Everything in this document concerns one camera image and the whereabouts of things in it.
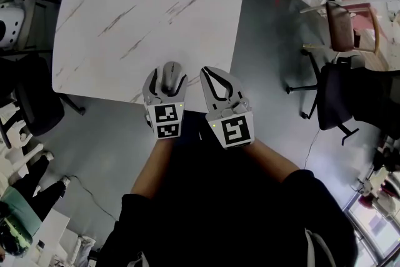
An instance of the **red object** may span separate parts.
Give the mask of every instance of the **red object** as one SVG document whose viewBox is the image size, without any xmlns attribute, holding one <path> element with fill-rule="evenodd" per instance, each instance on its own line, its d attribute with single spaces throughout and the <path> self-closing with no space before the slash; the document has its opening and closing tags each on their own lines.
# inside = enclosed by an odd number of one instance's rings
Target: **red object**
<svg viewBox="0 0 400 267">
<path fill-rule="evenodd" d="M 371 209 L 373 207 L 374 195 L 369 194 L 368 196 L 361 196 L 358 198 L 358 202 L 362 204 L 365 208 Z"/>
</svg>

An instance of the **black pants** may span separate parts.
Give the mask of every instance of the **black pants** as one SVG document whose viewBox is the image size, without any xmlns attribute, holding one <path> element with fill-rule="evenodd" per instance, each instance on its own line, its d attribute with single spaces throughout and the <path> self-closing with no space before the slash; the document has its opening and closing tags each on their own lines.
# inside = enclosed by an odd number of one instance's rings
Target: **black pants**
<svg viewBox="0 0 400 267">
<path fill-rule="evenodd" d="M 206 120 L 206 114 L 197 111 L 184 112 L 184 121 L 182 122 L 181 136 L 176 140 L 175 146 L 193 144 L 201 140 L 208 146 L 221 146 L 210 125 Z"/>
<path fill-rule="evenodd" d="M 49 161 L 47 158 L 41 156 L 40 159 L 31 166 L 29 174 L 13 184 L 13 187 L 25 198 L 41 221 L 44 221 L 51 208 L 53 208 L 57 200 L 65 192 L 65 185 L 63 182 L 58 181 L 44 191 L 41 191 L 37 196 L 33 196 L 36 186 L 39 184 L 48 166 Z"/>
</svg>

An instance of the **white marble table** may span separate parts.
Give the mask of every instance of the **white marble table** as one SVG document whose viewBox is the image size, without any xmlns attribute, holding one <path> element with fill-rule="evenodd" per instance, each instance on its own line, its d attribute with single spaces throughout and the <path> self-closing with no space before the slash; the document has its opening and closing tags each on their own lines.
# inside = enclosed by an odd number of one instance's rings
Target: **white marble table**
<svg viewBox="0 0 400 267">
<path fill-rule="evenodd" d="M 229 71 L 242 0 L 62 0 L 52 63 L 56 92 L 143 103 L 156 66 L 182 64 L 186 109 L 207 111 L 203 66 Z"/>
</svg>

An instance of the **concrete floor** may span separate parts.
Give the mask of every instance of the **concrete floor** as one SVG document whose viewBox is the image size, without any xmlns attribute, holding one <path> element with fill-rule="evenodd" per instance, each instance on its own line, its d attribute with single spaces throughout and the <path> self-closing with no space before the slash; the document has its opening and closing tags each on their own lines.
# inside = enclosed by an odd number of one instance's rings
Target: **concrete floor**
<svg viewBox="0 0 400 267">
<path fill-rule="evenodd" d="M 300 54 L 301 45 L 321 43 L 328 35 L 326 21 L 318 14 L 298 13 L 305 6 L 300 0 L 243 0 L 231 68 L 250 99 L 256 136 L 301 168 L 319 127 L 317 114 L 304 120 L 299 112 L 309 112 L 315 92 L 288 96 L 285 87 L 316 82 L 309 59 Z M 315 51 L 320 66 L 333 56 Z M 39 138 L 55 155 L 41 184 L 47 187 L 64 174 L 79 176 L 98 203 L 118 217 L 121 197 L 130 191 L 154 144 L 143 106 L 75 100 L 86 107 L 86 115 L 66 107 L 61 123 Z M 368 170 L 379 134 L 373 126 L 354 120 L 347 126 L 360 131 L 345 147 L 338 128 L 321 131 L 307 162 L 307 169 L 342 207 L 354 194 L 349 185 Z M 98 246 L 114 225 L 74 178 L 55 209 L 71 217 L 69 229 L 92 236 Z"/>
</svg>

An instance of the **black shirt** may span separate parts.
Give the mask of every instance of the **black shirt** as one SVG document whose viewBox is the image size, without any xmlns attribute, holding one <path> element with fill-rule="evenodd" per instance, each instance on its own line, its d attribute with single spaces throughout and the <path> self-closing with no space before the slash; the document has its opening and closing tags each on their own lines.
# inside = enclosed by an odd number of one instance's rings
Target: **black shirt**
<svg viewBox="0 0 400 267">
<path fill-rule="evenodd" d="M 140 252 L 150 267 L 306 266 L 305 229 L 323 238 L 336 266 L 354 264 L 353 227 L 311 171 L 277 183 L 239 148 L 180 146 L 153 200 L 122 197 L 97 266 L 125 267 Z M 314 248 L 316 266 L 330 266 Z"/>
</svg>

